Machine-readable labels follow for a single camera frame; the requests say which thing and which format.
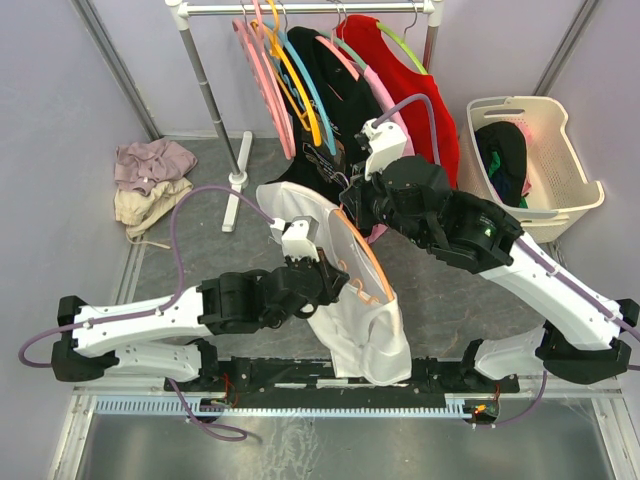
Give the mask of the orange wavy hanger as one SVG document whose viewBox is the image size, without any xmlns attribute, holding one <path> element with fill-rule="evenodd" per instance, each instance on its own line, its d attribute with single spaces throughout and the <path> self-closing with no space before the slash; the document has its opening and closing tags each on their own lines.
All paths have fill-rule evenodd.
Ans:
<svg viewBox="0 0 640 480">
<path fill-rule="evenodd" d="M 351 284 L 365 302 L 384 304 L 396 299 L 384 269 L 368 244 L 370 233 L 360 233 L 348 217 L 338 197 L 338 204 L 328 217 L 331 245 L 336 259 L 352 277 Z"/>
</svg>

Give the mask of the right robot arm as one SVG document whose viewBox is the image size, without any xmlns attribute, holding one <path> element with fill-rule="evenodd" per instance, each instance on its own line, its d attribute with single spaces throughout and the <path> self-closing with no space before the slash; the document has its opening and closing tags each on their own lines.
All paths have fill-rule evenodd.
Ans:
<svg viewBox="0 0 640 480">
<path fill-rule="evenodd" d="M 357 165 L 339 199 L 358 229 L 385 225 L 448 266 L 503 287 L 543 317 L 524 334 L 471 342 L 458 368 L 467 389 L 538 372 L 590 385 L 636 368 L 620 335 L 639 334 L 638 304 L 587 287 L 503 208 L 452 189 L 442 167 L 420 155 L 371 175 Z"/>
</svg>

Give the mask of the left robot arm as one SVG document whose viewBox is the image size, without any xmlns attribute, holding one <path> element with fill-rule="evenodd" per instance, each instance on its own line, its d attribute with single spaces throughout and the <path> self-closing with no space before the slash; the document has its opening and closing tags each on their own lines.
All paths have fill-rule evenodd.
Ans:
<svg viewBox="0 0 640 480">
<path fill-rule="evenodd" d="M 336 303 L 349 276 L 317 260 L 287 259 L 273 271 L 230 272 L 190 287 L 168 309 L 152 299 L 94 307 L 77 296 L 62 298 L 57 322 L 61 338 L 51 366 L 62 382 L 96 380 L 107 371 L 141 373 L 190 381 L 209 390 L 221 366 L 198 347 L 171 347 L 170 337 L 253 334 L 277 329 L 292 317 L 306 320 Z"/>
</svg>

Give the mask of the white t shirt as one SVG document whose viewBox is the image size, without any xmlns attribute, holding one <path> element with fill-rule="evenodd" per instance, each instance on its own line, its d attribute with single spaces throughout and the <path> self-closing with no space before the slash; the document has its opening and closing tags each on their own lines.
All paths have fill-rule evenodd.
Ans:
<svg viewBox="0 0 640 480">
<path fill-rule="evenodd" d="M 345 271 L 333 252 L 329 232 L 328 217 L 337 205 L 291 182 L 261 185 L 256 198 L 272 218 L 291 221 L 298 216 L 311 216 L 317 220 L 315 245 L 324 250 L 333 266 Z M 393 290 L 396 299 L 388 303 L 363 302 L 351 280 L 350 276 L 337 303 L 320 306 L 308 319 L 318 340 L 331 353 L 335 376 L 362 377 L 376 386 L 408 379 L 412 357 L 396 292 Z"/>
</svg>

